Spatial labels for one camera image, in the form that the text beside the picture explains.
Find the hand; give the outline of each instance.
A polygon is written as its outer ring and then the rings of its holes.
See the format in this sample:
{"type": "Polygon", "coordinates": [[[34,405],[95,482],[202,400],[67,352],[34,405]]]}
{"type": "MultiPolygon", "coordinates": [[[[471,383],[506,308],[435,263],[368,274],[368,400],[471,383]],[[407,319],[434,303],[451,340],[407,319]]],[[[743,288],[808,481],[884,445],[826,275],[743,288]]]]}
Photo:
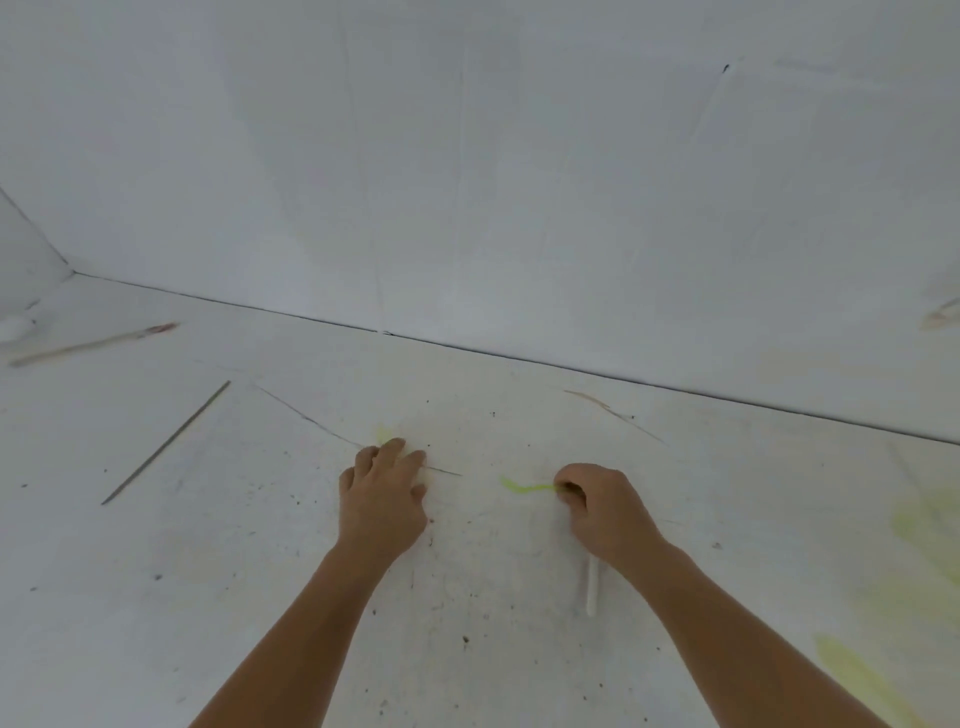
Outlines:
{"type": "Polygon", "coordinates": [[[363,448],[354,466],[340,474],[338,545],[383,570],[426,528],[426,486],[414,484],[426,453],[417,450],[399,457],[405,445],[396,437],[382,448],[363,448]]]}
{"type": "Polygon", "coordinates": [[[573,463],[561,468],[553,482],[558,497],[570,508],[573,535],[624,576],[634,569],[638,557],[666,545],[634,486],[620,471],[573,463]]]}

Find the white chalk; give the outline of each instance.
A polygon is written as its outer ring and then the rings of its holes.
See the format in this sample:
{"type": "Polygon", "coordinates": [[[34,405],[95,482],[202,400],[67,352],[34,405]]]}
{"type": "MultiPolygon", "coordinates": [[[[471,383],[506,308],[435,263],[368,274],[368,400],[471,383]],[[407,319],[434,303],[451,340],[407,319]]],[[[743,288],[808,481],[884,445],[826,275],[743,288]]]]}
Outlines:
{"type": "Polygon", "coordinates": [[[0,344],[7,344],[22,339],[34,330],[36,322],[19,313],[11,314],[0,319],[0,344]]]}
{"type": "Polygon", "coordinates": [[[587,565],[587,616],[596,617],[597,593],[600,591],[600,559],[590,554],[587,565]]]}

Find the forearm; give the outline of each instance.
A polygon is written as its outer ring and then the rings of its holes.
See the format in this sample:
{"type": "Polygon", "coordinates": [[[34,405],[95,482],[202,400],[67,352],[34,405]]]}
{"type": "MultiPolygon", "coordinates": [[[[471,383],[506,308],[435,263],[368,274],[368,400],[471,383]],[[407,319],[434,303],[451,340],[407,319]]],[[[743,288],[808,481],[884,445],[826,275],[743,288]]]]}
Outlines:
{"type": "Polygon", "coordinates": [[[337,545],[192,728],[320,725],[383,565],[337,545]]]}
{"type": "Polygon", "coordinates": [[[663,622],[722,728],[883,723],[674,546],[626,574],[663,622]]]}

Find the person's left hand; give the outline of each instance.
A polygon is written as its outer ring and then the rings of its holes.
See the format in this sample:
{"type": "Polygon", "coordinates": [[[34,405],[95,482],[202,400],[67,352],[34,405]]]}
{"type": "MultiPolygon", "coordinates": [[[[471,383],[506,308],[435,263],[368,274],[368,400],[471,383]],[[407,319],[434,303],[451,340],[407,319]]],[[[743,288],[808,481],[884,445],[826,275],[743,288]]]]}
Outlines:
{"type": "Polygon", "coordinates": [[[340,475],[338,545],[387,569],[426,528],[426,486],[415,478],[426,453],[399,457],[406,441],[395,437],[382,448],[363,448],[352,468],[340,475]]]}

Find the white floor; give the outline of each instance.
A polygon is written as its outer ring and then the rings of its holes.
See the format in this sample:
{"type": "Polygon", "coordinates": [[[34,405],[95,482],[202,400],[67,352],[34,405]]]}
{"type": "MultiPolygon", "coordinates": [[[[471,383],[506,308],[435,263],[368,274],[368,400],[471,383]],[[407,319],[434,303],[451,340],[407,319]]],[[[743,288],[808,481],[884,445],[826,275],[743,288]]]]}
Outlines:
{"type": "Polygon", "coordinates": [[[895,726],[956,715],[956,446],[79,276],[36,311],[2,360],[182,326],[0,369],[4,726],[187,724],[332,544],[344,439],[387,434],[459,475],[428,474],[435,522],[374,595],[328,726],[713,724],[608,570],[586,617],[555,499],[499,482],[572,460],[623,469],[804,653],[844,645],[827,667],[895,726]]]}

